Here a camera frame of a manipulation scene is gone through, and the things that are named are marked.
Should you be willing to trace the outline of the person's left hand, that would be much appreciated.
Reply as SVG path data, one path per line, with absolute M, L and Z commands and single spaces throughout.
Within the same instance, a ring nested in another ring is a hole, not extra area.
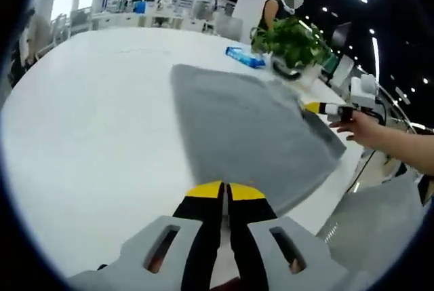
M 219 286 L 215 286 L 210 291 L 242 291 L 242 283 L 239 277 L 233 278 Z

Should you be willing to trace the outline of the person's right hand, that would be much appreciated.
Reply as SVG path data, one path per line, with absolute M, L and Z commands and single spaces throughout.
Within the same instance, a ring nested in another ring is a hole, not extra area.
M 335 121 L 329 127 L 336 128 L 338 133 L 347 132 L 347 140 L 354 141 L 364 147 L 373 147 L 377 122 L 359 111 L 352 113 L 348 121 Z

